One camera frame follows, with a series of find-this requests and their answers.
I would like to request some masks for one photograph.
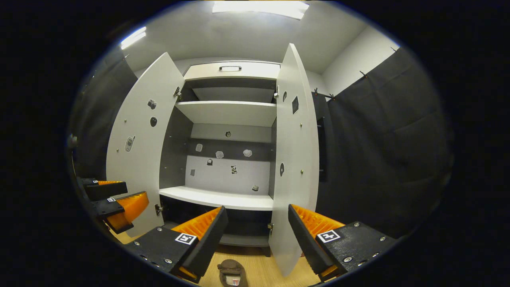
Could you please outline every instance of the drawer handle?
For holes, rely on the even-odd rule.
[[[221,66],[220,71],[223,71],[223,68],[227,68],[227,67],[228,68],[238,68],[239,70],[237,70],[237,71],[240,71],[242,69],[241,66]]]

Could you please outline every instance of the white door panel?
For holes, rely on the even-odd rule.
[[[274,226],[269,245],[282,275],[287,276],[301,255],[288,221],[288,205],[292,203],[315,210],[319,184],[315,108],[307,75],[294,44],[287,48],[276,84],[279,96],[276,99],[276,175],[271,219]],[[293,113],[296,97],[298,109]],[[281,163],[284,172],[280,176]]]
[[[164,224],[162,215],[157,216],[154,208],[156,204],[161,206],[161,149],[177,99],[173,94],[183,85],[183,76],[168,53],[164,53],[138,79],[117,113],[108,143],[107,180],[126,182],[128,194],[117,198],[145,191],[149,199],[147,208],[133,221],[134,227],[126,231],[128,236],[138,236]],[[147,105],[149,100],[156,103],[155,109]],[[150,124],[152,117],[157,119],[154,127]],[[127,152],[129,137],[134,140]]]

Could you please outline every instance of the wooden floor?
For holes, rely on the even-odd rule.
[[[140,237],[129,237],[125,232],[112,234],[123,244],[128,244]],[[319,283],[319,277],[314,274],[305,257],[299,261],[291,274],[283,277],[276,266],[274,257],[266,257],[262,249],[255,247],[237,247],[218,245],[216,252],[211,258],[206,274],[200,279],[199,286],[223,287],[219,280],[218,264],[225,259],[233,259],[239,262],[246,271],[249,287],[306,287]]]

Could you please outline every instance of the door hinge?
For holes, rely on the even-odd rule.
[[[267,224],[267,228],[269,229],[269,235],[273,234],[273,227],[274,227],[274,224],[272,224],[272,223]]]
[[[180,101],[182,100],[183,98],[181,97],[182,93],[180,92],[180,88],[177,87],[177,89],[175,89],[175,92],[173,93],[173,96],[174,97],[177,97],[177,101]]]
[[[155,205],[154,206],[155,210],[156,210],[156,215],[159,216],[159,214],[163,211],[163,208],[159,205]]]
[[[274,93],[274,98],[278,98],[279,96],[279,90],[280,90],[280,86],[276,86],[276,92]]]

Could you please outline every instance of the ceiling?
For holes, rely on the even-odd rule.
[[[232,57],[281,63],[293,43],[305,69],[322,74],[367,24],[327,2],[307,3],[303,19],[296,20],[258,12],[212,14],[214,1],[187,2],[146,23],[147,35],[123,52],[138,71],[164,52],[174,61]]]

